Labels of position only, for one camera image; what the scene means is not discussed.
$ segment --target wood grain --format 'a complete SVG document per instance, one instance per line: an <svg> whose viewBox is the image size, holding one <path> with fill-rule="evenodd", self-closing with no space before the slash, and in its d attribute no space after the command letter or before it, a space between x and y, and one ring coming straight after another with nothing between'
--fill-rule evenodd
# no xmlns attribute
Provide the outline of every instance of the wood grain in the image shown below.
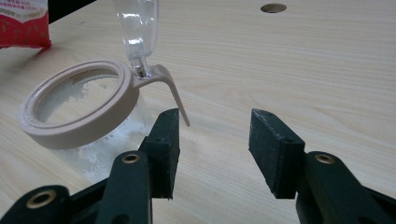
<svg viewBox="0 0 396 224"><path fill-rule="evenodd" d="M173 201L154 200L156 223L298 223L277 201L248 152L251 108L281 117L305 151L340 157L359 181L396 197L396 3L161 1L148 63L172 73L191 127L180 122ZM53 23L52 48L0 49L0 216L48 184L71 193L89 183L18 126L18 108L39 83L88 60L127 62L111 1ZM154 116L176 107L167 87L144 87Z"/></svg>

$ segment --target jar body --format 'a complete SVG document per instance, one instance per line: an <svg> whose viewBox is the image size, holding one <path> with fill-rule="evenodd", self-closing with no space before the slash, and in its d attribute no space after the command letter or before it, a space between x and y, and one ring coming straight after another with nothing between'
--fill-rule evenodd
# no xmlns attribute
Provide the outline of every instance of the jar body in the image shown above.
<svg viewBox="0 0 396 224"><path fill-rule="evenodd" d="M131 114L112 132L82 147L50 151L91 183L96 183L109 176L113 161L118 155L139 149L154 122L142 94L139 94Z"/></svg>

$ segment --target jar lid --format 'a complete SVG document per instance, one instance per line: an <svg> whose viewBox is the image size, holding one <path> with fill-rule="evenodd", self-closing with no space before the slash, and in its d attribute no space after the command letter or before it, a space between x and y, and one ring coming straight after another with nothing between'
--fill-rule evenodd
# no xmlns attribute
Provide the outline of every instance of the jar lid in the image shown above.
<svg viewBox="0 0 396 224"><path fill-rule="evenodd" d="M81 63L49 78L21 105L21 128L47 148L80 147L117 128L139 96L128 65Z"/></svg>

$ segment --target plastic snack bag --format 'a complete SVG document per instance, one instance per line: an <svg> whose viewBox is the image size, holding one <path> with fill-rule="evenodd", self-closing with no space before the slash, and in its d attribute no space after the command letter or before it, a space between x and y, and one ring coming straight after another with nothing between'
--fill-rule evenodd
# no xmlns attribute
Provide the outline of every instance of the plastic snack bag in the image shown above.
<svg viewBox="0 0 396 224"><path fill-rule="evenodd" d="M0 48L49 48L48 0L0 0Z"/></svg>

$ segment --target jar handle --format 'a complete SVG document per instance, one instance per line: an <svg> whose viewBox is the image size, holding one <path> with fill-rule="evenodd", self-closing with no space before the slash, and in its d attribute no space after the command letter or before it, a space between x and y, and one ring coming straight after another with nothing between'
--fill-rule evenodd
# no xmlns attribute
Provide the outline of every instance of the jar handle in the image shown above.
<svg viewBox="0 0 396 224"><path fill-rule="evenodd" d="M172 79L172 76L169 73L169 71L164 66L162 66L160 64L151 66L150 70L151 70L151 77L134 76L134 89L144 87L144 86L148 85L149 83L156 82L156 81L161 81L161 82L166 83L166 85L168 85L169 89L171 90L171 92L175 98L177 107L181 113L181 116L184 119L184 122L186 123L186 125L188 127L190 127L189 118L187 117L186 110L184 109L184 106L181 103L181 99L180 99L180 96L178 95L178 91L177 91L175 82Z"/></svg>

